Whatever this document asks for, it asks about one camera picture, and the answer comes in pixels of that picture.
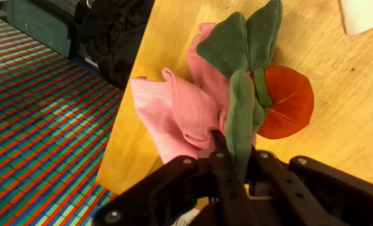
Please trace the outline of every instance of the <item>wooden tabletop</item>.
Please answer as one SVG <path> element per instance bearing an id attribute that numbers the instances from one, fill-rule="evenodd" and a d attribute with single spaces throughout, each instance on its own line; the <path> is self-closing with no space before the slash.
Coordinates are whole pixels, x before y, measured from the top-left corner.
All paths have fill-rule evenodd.
<path id="1" fill-rule="evenodd" d="M 231 12 L 250 16 L 266 0 L 156 0 L 131 76 L 162 80 L 168 66 L 190 79 L 186 54 L 198 25 Z M 315 94 L 311 123 L 284 139 L 259 137 L 280 159 L 309 155 L 373 182 L 373 30 L 344 34 L 338 1 L 288 0 L 274 64 L 305 74 Z M 131 86 L 121 104 L 97 182 L 121 193 L 158 160 L 138 119 Z"/>

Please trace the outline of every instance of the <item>green felt leaf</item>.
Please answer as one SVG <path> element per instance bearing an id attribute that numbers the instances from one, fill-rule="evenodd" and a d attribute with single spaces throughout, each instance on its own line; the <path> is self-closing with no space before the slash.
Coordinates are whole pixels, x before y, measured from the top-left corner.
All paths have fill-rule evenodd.
<path id="1" fill-rule="evenodd" d="M 283 4 L 280 0 L 270 0 L 247 19 L 249 65 L 251 70 L 270 65 L 281 19 Z"/>
<path id="2" fill-rule="evenodd" d="M 244 182 L 254 134 L 255 96 L 251 78 L 241 70 L 230 79 L 230 108 L 226 118 L 226 145 L 239 178 Z"/>
<path id="3" fill-rule="evenodd" d="M 260 101 L 254 98 L 254 109 L 252 109 L 252 133 L 256 133 L 261 127 L 265 117 L 268 114 L 269 108 L 265 108 L 260 104 Z"/>
<path id="4" fill-rule="evenodd" d="M 234 12 L 217 24 L 209 37 L 197 45 L 197 53 L 226 78 L 230 78 L 236 70 L 247 71 L 245 17 L 240 12 Z"/>

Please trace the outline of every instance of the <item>pink cloth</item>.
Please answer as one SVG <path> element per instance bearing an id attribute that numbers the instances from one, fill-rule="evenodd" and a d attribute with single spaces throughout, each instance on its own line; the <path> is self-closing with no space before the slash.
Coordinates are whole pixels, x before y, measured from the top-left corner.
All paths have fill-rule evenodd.
<path id="1" fill-rule="evenodd" d="M 188 66 L 195 84 L 163 69 L 162 81 L 131 79 L 138 117 L 151 133 L 162 160 L 197 150 L 212 149 L 211 130 L 225 132 L 229 108 L 229 80 L 196 53 L 215 24 L 202 24 L 191 44 Z"/>

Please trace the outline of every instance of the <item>screw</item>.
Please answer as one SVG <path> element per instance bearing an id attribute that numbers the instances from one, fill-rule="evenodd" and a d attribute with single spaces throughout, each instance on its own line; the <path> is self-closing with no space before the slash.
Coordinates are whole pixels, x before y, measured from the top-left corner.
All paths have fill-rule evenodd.
<path id="1" fill-rule="evenodd" d="M 270 155 L 266 152 L 260 153 L 261 158 L 269 158 Z"/>
<path id="2" fill-rule="evenodd" d="M 306 163 L 308 163 L 308 160 L 306 160 L 305 158 L 298 158 L 298 162 L 299 162 L 300 164 L 306 164 Z"/>
<path id="3" fill-rule="evenodd" d="M 192 163 L 192 160 L 190 158 L 183 159 L 183 164 L 191 164 L 191 163 Z"/>
<path id="4" fill-rule="evenodd" d="M 107 223 L 116 223 L 116 222 L 121 221 L 121 218 L 122 218 L 122 213 L 119 211 L 111 211 L 106 216 Z"/>

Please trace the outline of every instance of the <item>floor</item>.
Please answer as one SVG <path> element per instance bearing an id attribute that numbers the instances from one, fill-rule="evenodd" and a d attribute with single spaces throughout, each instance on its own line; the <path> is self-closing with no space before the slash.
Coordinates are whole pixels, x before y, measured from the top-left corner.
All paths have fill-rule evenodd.
<path id="1" fill-rule="evenodd" d="M 122 93 L 0 20 L 0 225 L 90 225 Z"/>

